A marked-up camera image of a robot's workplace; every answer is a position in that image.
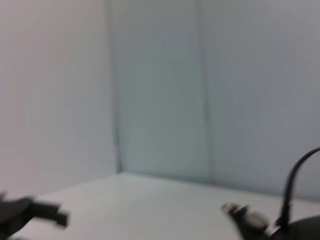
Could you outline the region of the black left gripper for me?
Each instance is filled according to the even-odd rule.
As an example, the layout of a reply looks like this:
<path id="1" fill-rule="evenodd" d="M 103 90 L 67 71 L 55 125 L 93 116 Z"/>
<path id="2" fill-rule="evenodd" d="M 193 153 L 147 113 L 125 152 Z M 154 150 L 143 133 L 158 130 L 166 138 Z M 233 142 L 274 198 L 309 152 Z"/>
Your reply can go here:
<path id="1" fill-rule="evenodd" d="M 6 192 L 0 192 L 0 240 L 8 240 L 33 218 L 53 221 L 63 228 L 68 227 L 69 214 L 60 211 L 59 204 L 33 202 L 34 198 L 30 196 L 5 200 L 6 194 Z"/>

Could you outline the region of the black round teapot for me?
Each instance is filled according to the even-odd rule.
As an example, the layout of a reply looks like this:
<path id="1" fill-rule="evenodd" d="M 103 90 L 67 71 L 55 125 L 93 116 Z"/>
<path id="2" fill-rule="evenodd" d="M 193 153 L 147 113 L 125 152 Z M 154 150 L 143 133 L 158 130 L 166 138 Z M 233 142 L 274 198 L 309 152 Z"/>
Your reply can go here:
<path id="1" fill-rule="evenodd" d="M 250 212 L 247 205 L 226 203 L 221 207 L 221 210 L 235 224 L 242 240 L 320 240 L 320 215 L 290 222 L 295 178 L 306 160 L 318 152 L 320 147 L 307 152 L 290 171 L 280 215 L 274 223 L 277 227 L 274 233 L 267 233 L 270 226 L 267 219 L 257 211 Z"/>

